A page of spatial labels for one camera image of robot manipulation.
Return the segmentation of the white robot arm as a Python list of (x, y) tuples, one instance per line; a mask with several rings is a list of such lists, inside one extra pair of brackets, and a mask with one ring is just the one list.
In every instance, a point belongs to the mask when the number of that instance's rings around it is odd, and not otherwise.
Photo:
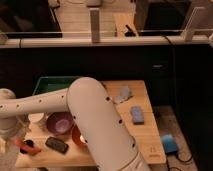
[(151, 171), (104, 86), (81, 77), (68, 88), (0, 100), (0, 118), (70, 112), (99, 171)]

